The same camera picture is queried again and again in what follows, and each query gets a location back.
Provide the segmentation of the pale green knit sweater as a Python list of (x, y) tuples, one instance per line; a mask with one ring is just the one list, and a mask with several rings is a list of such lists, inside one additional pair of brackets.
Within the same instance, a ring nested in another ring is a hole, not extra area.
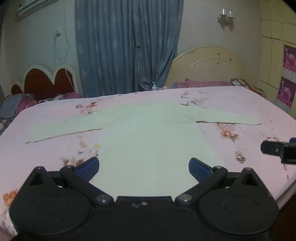
[(96, 187), (114, 198), (174, 198), (197, 184), (189, 173), (191, 158), (210, 166), (224, 164), (198, 123), (258, 125), (259, 121), (194, 105), (126, 105), (38, 126), (28, 135), (28, 142), (101, 130), (100, 168), (93, 179)]

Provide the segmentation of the pile of clothes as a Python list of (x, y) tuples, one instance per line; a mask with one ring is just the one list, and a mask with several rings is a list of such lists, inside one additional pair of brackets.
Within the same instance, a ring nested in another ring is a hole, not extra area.
[(9, 95), (5, 98), (3, 104), (1, 105), (1, 135), (13, 122), (16, 116), (26, 108), (30, 108), (36, 104), (43, 102), (75, 99), (81, 97), (81, 94), (71, 92), (67, 94), (58, 94), (55, 97), (37, 101), (32, 94), (21, 93), (16, 95)]

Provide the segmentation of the pink floral bed sheet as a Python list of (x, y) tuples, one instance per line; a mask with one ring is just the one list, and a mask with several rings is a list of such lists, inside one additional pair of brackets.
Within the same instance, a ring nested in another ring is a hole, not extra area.
[(262, 154), (295, 137), (295, 120), (243, 87), (168, 89), (50, 101), (23, 110), (1, 135), (1, 240), (9, 208), (36, 166), (56, 171), (91, 157), (91, 183), (113, 197), (176, 197), (196, 185), (189, 160), (230, 172), (250, 167), (279, 207), (295, 193), (295, 166)]

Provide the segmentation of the magenta pillow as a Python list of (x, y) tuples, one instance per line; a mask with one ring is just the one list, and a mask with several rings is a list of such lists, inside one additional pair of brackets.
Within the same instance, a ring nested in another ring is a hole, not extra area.
[(219, 87), (219, 86), (233, 86), (231, 82), (224, 81), (195, 81), (186, 78), (185, 81), (175, 82), (173, 88), (195, 88), (195, 87)]

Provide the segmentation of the white pump bottle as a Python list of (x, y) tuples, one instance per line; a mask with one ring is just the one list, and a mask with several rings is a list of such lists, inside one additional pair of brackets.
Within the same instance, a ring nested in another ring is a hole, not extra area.
[(152, 91), (158, 90), (158, 87), (156, 86), (155, 82), (152, 82)]

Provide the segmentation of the red heart-shaped headboard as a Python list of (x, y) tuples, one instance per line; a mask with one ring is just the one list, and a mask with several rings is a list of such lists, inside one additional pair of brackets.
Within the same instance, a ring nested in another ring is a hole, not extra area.
[(58, 66), (53, 73), (41, 65), (30, 66), (21, 82), (11, 87), (11, 94), (32, 94), (36, 101), (59, 94), (78, 93), (76, 74), (69, 65)]

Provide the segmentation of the cream arched headboard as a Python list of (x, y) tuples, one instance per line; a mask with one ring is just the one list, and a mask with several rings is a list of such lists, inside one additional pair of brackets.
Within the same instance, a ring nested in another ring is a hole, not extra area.
[(188, 78), (199, 82), (243, 79), (249, 85), (257, 82), (243, 62), (231, 51), (219, 46), (202, 46), (190, 49), (176, 57), (172, 63), (165, 86), (172, 88), (174, 83)]

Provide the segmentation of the blue curtain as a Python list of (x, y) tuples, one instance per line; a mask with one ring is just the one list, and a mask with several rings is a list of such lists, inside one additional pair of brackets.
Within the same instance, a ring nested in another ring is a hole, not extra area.
[(85, 97), (164, 86), (183, 1), (76, 1), (75, 31)]

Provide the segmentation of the white air conditioner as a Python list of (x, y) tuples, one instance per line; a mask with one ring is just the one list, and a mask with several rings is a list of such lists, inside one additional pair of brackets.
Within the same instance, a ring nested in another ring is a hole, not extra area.
[(46, 7), (52, 3), (54, 0), (23, 0), (18, 3), (18, 15), (23, 16), (31, 11), (35, 11)]

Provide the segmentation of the lower magenta wall poster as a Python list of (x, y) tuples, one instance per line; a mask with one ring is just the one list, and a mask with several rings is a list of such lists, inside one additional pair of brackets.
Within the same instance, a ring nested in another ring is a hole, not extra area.
[(295, 96), (295, 88), (296, 85), (294, 82), (282, 77), (276, 99), (291, 108)]

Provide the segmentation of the magenta wall poster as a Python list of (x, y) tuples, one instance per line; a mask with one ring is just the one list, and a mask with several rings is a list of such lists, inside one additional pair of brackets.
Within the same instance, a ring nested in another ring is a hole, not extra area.
[(296, 48), (284, 45), (283, 49), (283, 68), (295, 73), (296, 67)]
[(296, 85), (294, 82), (282, 77), (276, 99), (291, 108), (295, 96), (295, 88)]

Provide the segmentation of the upper magenta wall poster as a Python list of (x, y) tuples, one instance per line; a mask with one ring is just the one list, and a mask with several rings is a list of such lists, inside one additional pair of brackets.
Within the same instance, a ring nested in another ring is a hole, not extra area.
[(284, 45), (283, 49), (283, 68), (295, 73), (296, 67), (296, 48)]

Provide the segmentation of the crystal wall lamp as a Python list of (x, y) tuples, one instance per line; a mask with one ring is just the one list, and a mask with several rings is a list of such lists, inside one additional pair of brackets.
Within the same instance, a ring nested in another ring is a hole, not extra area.
[(220, 16), (217, 18), (217, 22), (220, 24), (223, 30), (228, 27), (232, 32), (234, 29), (233, 11), (222, 8)]

